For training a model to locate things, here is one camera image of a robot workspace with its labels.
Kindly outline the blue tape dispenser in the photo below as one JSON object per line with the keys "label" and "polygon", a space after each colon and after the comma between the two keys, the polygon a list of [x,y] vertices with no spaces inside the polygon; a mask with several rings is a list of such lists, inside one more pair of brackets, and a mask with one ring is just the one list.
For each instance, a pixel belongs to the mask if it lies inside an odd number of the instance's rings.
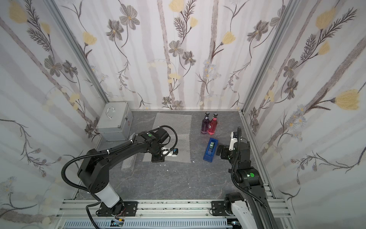
{"label": "blue tape dispenser", "polygon": [[203,157],[204,161],[207,161],[207,162],[210,162],[210,163],[213,161],[213,158],[214,158],[215,153],[216,153],[217,146],[218,146],[218,140],[214,139],[214,138],[210,138],[209,142],[207,144],[207,148],[206,148],[204,157]]}

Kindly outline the dark purple bottle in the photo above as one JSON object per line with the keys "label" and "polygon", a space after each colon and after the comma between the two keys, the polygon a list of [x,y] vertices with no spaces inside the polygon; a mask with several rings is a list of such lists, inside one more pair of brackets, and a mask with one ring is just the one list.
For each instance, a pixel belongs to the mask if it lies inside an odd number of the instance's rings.
{"label": "dark purple bottle", "polygon": [[207,134],[208,133],[208,129],[209,129],[209,125],[210,125],[209,116],[210,116],[210,113],[206,112],[205,117],[202,120],[202,126],[201,126],[201,133],[202,134]]}

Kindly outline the single bubble wrap sheet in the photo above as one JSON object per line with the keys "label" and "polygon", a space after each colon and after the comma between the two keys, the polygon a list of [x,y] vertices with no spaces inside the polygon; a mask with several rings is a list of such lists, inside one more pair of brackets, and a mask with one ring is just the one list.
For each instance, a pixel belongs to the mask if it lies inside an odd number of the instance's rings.
{"label": "single bubble wrap sheet", "polygon": [[123,161],[121,171],[132,172],[134,170],[137,155],[133,155]]}

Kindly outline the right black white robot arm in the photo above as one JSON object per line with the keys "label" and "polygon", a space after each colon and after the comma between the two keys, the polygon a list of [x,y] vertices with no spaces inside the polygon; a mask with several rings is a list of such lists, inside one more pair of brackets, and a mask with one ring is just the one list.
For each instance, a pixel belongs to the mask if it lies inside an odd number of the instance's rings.
{"label": "right black white robot arm", "polygon": [[229,145],[218,147],[216,154],[229,161],[231,181],[239,190],[226,194],[225,213],[236,217],[242,229],[278,229],[264,182],[258,170],[251,165],[250,152],[250,143],[242,137],[241,127],[231,133]]}

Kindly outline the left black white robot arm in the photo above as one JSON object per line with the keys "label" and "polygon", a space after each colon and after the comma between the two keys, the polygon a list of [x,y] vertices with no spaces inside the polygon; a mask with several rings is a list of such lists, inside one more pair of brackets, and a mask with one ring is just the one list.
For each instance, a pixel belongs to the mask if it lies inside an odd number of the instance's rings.
{"label": "left black white robot arm", "polygon": [[139,153],[151,154],[153,163],[164,162],[165,157],[175,150],[177,142],[176,131],[167,125],[143,131],[114,148],[90,150],[83,159],[77,175],[85,185],[86,191],[111,209],[123,201],[110,184],[110,170]]}

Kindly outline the bubble wrap sheet stack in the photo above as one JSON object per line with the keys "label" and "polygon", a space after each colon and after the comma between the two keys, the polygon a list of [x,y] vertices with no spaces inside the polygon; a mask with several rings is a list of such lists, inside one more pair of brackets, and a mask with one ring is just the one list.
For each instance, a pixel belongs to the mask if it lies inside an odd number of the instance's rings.
{"label": "bubble wrap sheet stack", "polygon": [[178,135],[187,135],[191,131],[191,115],[158,113],[155,117],[153,129],[161,126],[172,127]]}

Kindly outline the pink red bottle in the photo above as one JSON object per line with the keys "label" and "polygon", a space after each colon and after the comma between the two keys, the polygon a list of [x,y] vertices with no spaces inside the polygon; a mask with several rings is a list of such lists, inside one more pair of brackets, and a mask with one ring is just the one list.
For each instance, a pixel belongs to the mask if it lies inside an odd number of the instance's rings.
{"label": "pink red bottle", "polygon": [[218,124],[217,118],[218,118],[218,113],[214,113],[213,118],[212,118],[212,120],[210,121],[210,124],[209,124],[209,129],[208,129],[209,135],[214,135],[215,134],[217,124]]}

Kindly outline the grey metal case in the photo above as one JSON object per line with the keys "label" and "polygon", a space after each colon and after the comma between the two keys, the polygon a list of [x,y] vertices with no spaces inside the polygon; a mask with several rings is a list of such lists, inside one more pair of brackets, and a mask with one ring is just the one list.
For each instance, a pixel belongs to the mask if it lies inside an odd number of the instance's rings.
{"label": "grey metal case", "polygon": [[96,130],[106,141],[129,139],[133,114],[127,102],[107,103]]}

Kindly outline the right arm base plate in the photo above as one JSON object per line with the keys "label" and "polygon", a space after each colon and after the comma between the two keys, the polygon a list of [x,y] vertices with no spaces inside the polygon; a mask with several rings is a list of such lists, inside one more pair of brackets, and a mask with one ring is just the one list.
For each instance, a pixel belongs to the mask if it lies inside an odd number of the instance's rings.
{"label": "right arm base plate", "polygon": [[210,214],[212,216],[229,216],[226,212],[225,202],[223,200],[212,201]]}

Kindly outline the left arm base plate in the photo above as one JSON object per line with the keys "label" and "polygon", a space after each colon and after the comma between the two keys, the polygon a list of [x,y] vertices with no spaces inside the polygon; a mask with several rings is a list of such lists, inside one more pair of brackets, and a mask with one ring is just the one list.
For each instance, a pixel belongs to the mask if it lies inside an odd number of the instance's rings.
{"label": "left arm base plate", "polygon": [[98,217],[134,217],[138,208],[138,201],[119,201],[109,208],[105,203],[101,203],[96,211]]}

